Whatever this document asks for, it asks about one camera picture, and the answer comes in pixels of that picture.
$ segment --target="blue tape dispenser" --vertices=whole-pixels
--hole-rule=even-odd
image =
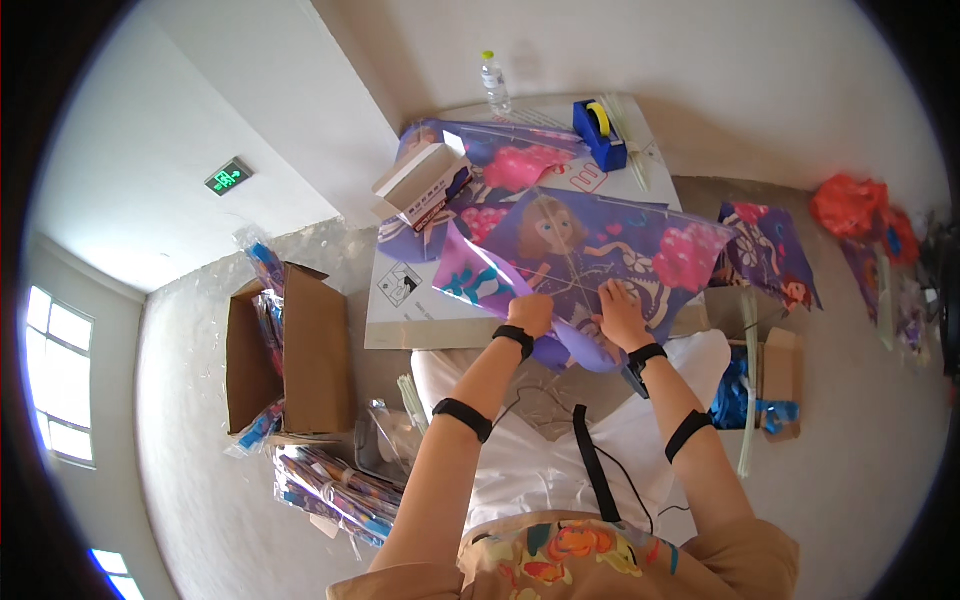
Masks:
[[[573,103],[573,129],[587,145],[604,173],[627,166],[627,144],[616,134],[610,117],[596,100]]]

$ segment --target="tape roll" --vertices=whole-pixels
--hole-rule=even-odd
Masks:
[[[600,134],[604,137],[610,137],[610,119],[607,117],[607,112],[603,110],[603,105],[599,102],[591,102],[587,105],[587,110],[597,118],[597,123],[600,125]]]

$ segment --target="small white box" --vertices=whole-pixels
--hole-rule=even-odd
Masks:
[[[373,185],[381,201],[372,212],[419,232],[472,179],[463,140],[444,132],[443,144],[421,142]]]

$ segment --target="open cardboard box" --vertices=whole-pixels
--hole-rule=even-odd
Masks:
[[[347,299],[327,275],[284,263],[283,372],[274,370],[252,299],[251,281],[230,298],[227,322],[228,433],[239,433],[286,394],[283,428],[268,444],[298,435],[347,433],[356,420],[347,329]]]
[[[414,146],[373,185],[381,201],[372,212],[383,221],[397,216],[421,231],[472,177],[463,140],[444,132],[443,144]]]
[[[770,329],[766,342],[757,344],[756,388],[757,396],[764,400],[788,400],[800,407],[800,418],[785,423],[778,434],[763,429],[767,442],[775,444],[800,437],[800,423],[804,417],[804,339],[778,327]],[[742,340],[729,340],[731,346],[747,346]],[[757,412],[756,428],[761,427],[761,414]]]

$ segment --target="printed warning label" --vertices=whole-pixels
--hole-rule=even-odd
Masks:
[[[423,279],[417,275],[405,262],[397,262],[390,271],[376,284],[380,292],[387,297],[394,307],[399,307],[405,300],[410,298],[420,285]]]

